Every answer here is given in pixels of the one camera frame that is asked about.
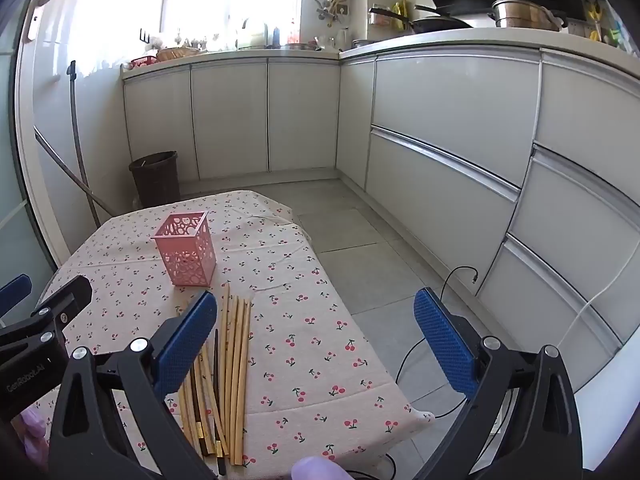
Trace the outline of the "left gloved hand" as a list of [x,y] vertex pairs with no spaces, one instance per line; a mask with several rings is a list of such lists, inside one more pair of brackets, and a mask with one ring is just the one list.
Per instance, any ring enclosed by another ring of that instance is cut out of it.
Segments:
[[46,438],[46,423],[36,408],[30,406],[17,416],[18,434],[27,457],[44,471],[48,470],[49,442]]

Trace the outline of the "right gloved hand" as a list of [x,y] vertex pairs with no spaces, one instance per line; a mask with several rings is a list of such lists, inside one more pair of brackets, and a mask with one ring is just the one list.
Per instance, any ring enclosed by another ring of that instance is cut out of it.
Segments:
[[302,458],[291,469],[292,480],[352,480],[340,465],[321,456]]

